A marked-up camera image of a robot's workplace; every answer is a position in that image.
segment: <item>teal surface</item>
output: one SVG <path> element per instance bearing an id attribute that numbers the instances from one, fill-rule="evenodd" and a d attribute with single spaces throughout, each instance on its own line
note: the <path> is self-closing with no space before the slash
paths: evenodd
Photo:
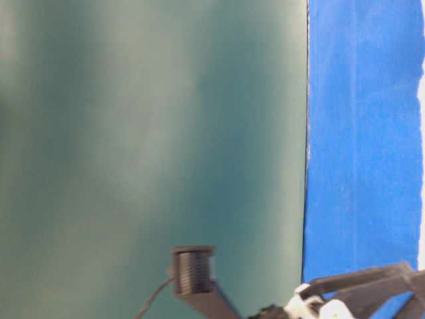
<path id="1" fill-rule="evenodd" d="M 0 317 L 132 318 L 169 249 L 300 282 L 305 1 L 0 0 Z M 146 318 L 199 318 L 165 290 Z"/>

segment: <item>blue painter's tape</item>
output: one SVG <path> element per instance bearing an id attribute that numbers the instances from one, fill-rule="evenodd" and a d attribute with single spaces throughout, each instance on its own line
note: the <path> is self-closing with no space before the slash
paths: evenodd
<path id="1" fill-rule="evenodd" d="M 421 219 L 419 0 L 310 0 L 304 280 L 408 261 Z"/>

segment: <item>blue surface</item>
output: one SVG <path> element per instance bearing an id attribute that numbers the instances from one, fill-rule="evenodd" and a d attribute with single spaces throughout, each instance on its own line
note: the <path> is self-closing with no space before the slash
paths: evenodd
<path id="1" fill-rule="evenodd" d="M 400 261 L 416 267 L 420 1 L 311 0 L 309 16 L 304 280 Z"/>

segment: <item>black wire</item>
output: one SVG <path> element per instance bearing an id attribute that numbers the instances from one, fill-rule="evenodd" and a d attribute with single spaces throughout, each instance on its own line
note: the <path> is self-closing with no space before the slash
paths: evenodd
<path id="1" fill-rule="evenodd" d="M 151 306 L 152 302 L 155 300 L 157 295 L 161 292 L 161 290 L 163 290 L 173 280 L 174 280 L 174 277 L 171 277 L 171 278 L 168 278 L 165 282 L 163 282 L 161 286 L 159 286 L 157 290 L 155 290 L 155 292 L 149 297 L 149 299 L 145 303 L 145 306 L 143 306 L 143 308 L 140 309 L 140 311 L 137 313 L 134 319 L 141 319 L 144 316 L 144 314 L 149 310 L 149 307 Z"/>

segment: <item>threaded black cylinder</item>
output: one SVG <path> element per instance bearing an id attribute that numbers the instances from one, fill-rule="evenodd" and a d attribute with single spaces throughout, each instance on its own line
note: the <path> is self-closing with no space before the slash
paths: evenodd
<path id="1" fill-rule="evenodd" d="M 212 290 L 212 254 L 210 246 L 173 249 L 177 294 L 198 294 Z"/>

